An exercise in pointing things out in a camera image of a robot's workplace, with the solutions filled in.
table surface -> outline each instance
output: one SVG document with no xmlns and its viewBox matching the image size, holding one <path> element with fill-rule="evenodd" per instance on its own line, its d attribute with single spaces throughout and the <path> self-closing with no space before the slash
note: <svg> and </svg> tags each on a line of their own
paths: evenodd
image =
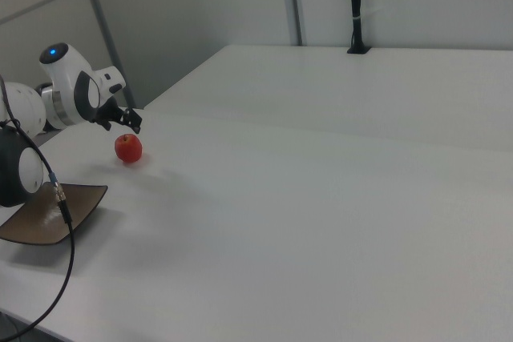
<svg viewBox="0 0 513 342">
<path fill-rule="evenodd" d="M 109 191 L 41 329 L 109 342 L 509 341 L 511 59 L 229 46 L 140 112 L 135 165 L 113 151 L 125 128 L 66 129 L 42 146 L 60 180 Z M 39 316 L 68 252 L 1 242 L 0 307 Z"/>
<path fill-rule="evenodd" d="M 42 329 L 68 340 L 508 341 L 513 154 L 141 111 L 42 146 L 107 184 Z M 9 211 L 0 211 L 0 220 Z M 52 301 L 69 245 L 0 243 L 0 306 Z"/>
<path fill-rule="evenodd" d="M 146 110 L 513 151 L 513 52 L 227 46 Z"/>
</svg>

